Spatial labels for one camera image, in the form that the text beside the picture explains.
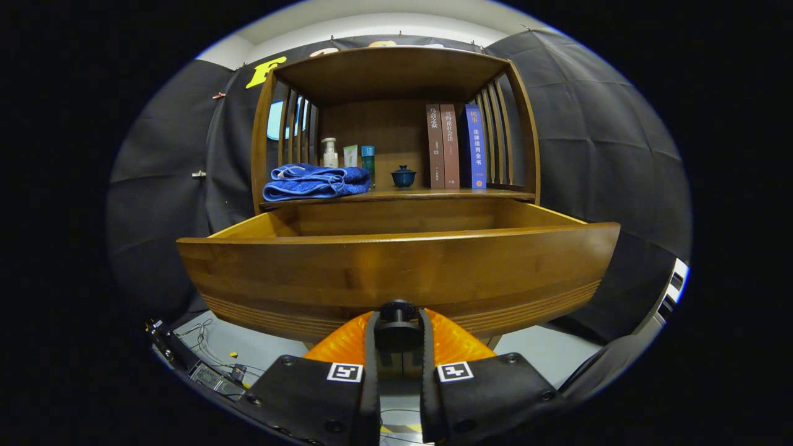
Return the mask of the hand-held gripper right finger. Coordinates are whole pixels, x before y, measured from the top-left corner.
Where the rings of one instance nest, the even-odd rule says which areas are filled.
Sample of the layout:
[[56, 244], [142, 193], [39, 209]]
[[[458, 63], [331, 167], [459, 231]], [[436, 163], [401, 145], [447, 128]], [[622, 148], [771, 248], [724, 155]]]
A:
[[420, 420], [434, 444], [523, 444], [558, 412], [558, 390], [521, 354], [496, 355], [441, 314], [420, 308]]

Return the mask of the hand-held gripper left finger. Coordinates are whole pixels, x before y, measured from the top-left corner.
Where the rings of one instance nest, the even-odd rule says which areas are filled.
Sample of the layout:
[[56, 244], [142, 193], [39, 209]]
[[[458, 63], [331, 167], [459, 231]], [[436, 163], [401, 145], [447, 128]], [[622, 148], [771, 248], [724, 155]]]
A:
[[319, 348], [346, 335], [348, 354], [282, 355], [240, 398], [239, 411], [286, 445], [377, 445], [380, 442], [377, 311], [347, 322]]

